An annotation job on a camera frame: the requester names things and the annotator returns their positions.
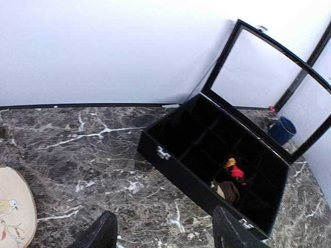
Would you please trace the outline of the red orange argyle sock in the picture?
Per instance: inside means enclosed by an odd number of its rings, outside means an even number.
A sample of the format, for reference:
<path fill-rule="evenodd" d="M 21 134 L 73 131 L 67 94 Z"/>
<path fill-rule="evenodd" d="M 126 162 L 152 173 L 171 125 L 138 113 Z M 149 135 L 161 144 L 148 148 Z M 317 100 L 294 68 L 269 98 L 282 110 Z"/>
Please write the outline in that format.
<path fill-rule="evenodd" d="M 242 186 L 246 187 L 253 182 L 253 178 L 247 177 L 246 174 L 237 166 L 237 161 L 235 158 L 229 158 L 222 168 Z"/>

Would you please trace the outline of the tan brown argyle sock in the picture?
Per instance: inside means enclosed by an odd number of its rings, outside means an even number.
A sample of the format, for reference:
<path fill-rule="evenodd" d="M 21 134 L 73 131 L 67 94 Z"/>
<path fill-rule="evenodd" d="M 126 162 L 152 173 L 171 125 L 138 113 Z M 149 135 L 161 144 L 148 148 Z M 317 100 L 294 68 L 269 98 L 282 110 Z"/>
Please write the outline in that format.
<path fill-rule="evenodd" d="M 240 200 L 240 193 L 233 182 L 213 181 L 210 183 L 210 188 L 231 205 L 236 205 Z"/>

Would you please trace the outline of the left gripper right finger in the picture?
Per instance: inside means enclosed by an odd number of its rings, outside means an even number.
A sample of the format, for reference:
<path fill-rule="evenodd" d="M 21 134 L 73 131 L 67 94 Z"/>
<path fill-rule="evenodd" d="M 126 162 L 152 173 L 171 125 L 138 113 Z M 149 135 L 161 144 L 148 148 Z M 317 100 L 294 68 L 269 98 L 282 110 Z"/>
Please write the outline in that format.
<path fill-rule="evenodd" d="M 214 209 L 212 224 L 215 248 L 268 248 L 223 207 L 217 206 Z"/>

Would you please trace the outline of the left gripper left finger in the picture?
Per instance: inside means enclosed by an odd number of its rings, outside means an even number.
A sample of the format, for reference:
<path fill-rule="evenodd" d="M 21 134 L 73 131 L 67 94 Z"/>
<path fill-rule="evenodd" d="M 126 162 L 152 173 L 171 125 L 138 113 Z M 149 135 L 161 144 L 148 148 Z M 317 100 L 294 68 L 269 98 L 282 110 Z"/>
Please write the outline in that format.
<path fill-rule="evenodd" d="M 102 215 L 68 247 L 113 248 L 117 245 L 117 217 L 110 211 Z"/>

